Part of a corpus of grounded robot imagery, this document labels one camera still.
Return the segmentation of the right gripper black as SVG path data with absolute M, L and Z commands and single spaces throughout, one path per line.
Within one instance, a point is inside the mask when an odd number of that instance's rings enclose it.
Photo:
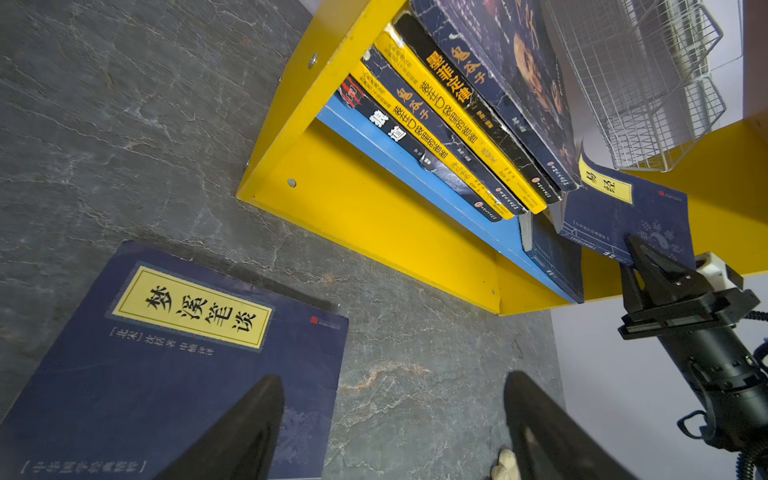
M 749 289 L 714 292 L 704 276 L 639 237 L 620 264 L 623 339 L 656 338 L 701 403 L 699 439 L 745 450 L 767 439 L 767 372 L 734 325 L 759 304 Z

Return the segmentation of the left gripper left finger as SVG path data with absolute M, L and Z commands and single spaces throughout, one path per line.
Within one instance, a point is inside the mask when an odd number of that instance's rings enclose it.
M 263 377 L 158 479 L 266 479 L 284 411 L 277 375 Z

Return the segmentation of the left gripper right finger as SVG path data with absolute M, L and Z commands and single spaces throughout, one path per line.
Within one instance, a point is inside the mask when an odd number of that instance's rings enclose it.
M 523 479 L 632 479 L 523 371 L 510 372 L 504 408 Z

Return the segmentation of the blue thread-bound book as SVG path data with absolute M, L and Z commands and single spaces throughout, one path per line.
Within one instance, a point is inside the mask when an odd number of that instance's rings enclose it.
M 582 247 L 560 236 L 545 213 L 528 212 L 518 220 L 527 256 L 575 303 L 583 303 Z
M 619 263 L 631 265 L 626 238 L 635 236 L 661 254 L 695 266 L 688 196 L 678 190 L 592 162 L 581 152 L 581 186 L 552 213 L 556 232 Z
M 122 243 L 1 423 L 5 479 L 150 479 L 268 376 L 272 479 L 324 468 L 348 320 Z

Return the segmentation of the purple portrait book front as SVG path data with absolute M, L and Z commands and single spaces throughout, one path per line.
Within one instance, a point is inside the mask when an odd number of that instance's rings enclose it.
M 578 189 L 572 117 L 542 3 L 413 1 L 410 9 L 559 189 Z

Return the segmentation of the purple portrait book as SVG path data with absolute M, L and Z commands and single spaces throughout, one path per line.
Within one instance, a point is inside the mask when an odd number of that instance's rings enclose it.
M 542 3 L 413 1 L 410 9 L 559 189 L 578 189 L 572 117 Z
M 355 71 L 361 74 L 358 81 L 370 95 L 380 104 L 391 106 L 394 115 L 404 122 L 418 142 L 502 218 L 511 219 L 527 212 L 525 205 L 492 169 L 465 145 L 376 48 L 371 47 L 364 53 Z

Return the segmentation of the black book gold lettering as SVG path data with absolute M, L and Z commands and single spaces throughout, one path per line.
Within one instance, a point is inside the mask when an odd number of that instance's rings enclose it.
M 465 43 L 433 40 L 408 11 L 400 14 L 394 28 L 471 118 L 469 124 L 480 129 L 480 137 L 492 144 L 495 152 L 503 154 L 505 167 L 520 177 L 526 189 L 534 191 L 547 205 L 560 201 L 562 195 L 557 184 L 539 168 L 525 146 L 481 96 L 477 85 L 485 80 L 487 69 L 473 57 Z

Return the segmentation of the black wolf cover book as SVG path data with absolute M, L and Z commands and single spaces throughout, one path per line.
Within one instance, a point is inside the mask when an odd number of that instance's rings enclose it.
M 408 133 L 375 100 L 371 99 L 351 75 L 346 77 L 335 93 L 335 97 L 343 101 L 349 108 L 365 116 L 372 125 L 388 136 L 391 144 L 398 144 L 423 170 L 439 178 L 466 203 L 470 204 L 475 211 L 481 213 L 491 222 L 502 220 L 502 217 L 459 176 L 417 141 L 412 134 Z

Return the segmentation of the yellow cartoon cover book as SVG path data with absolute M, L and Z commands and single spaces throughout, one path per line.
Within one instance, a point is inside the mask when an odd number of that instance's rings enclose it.
M 399 145 L 426 172 L 433 174 L 466 203 L 492 222 L 510 220 L 514 213 L 394 96 L 363 63 L 353 67 L 338 90 L 346 105 L 356 110 Z

